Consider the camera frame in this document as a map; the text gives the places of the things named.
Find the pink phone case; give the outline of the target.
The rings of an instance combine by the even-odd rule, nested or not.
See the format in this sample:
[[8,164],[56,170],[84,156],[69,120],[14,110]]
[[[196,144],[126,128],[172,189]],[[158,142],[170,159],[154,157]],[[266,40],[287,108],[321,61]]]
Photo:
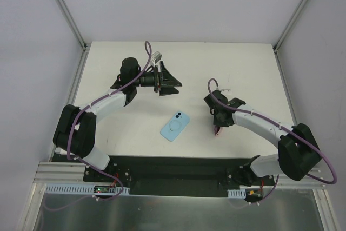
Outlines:
[[218,136],[221,134],[223,128],[222,127],[219,127],[219,126],[214,126],[214,134],[215,136]]

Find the light blue phone case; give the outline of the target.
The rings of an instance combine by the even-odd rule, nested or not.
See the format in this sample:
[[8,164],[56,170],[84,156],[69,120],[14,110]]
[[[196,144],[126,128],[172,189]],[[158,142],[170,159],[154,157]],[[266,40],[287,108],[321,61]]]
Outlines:
[[160,134],[169,142],[173,142],[189,122],[190,117],[182,111],[178,111],[161,129]]

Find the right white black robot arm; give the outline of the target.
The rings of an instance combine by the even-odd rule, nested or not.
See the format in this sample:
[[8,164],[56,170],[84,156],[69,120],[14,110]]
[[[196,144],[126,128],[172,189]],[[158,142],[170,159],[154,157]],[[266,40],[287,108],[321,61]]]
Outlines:
[[251,106],[239,98],[228,100],[220,90],[213,91],[203,100],[213,116],[215,133],[222,128],[237,125],[259,135],[277,148],[276,154],[256,155],[234,170],[231,175],[236,183],[250,187],[263,177],[280,174],[300,181],[321,161],[321,155],[316,152],[319,149],[316,140],[305,124],[285,125],[297,135],[294,137],[264,118],[246,113],[252,109]]

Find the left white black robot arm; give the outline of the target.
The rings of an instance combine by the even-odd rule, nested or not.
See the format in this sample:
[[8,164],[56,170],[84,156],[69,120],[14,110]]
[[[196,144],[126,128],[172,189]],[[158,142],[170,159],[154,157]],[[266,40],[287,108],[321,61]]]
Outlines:
[[60,115],[53,143],[68,152],[70,159],[82,160],[94,167],[103,182],[116,177],[113,159],[96,146],[97,123],[117,109],[126,107],[136,96],[137,88],[152,87],[160,96],[178,94],[182,83],[168,72],[163,62],[142,70],[134,57],[122,61],[120,73],[110,89],[89,104],[66,105]]

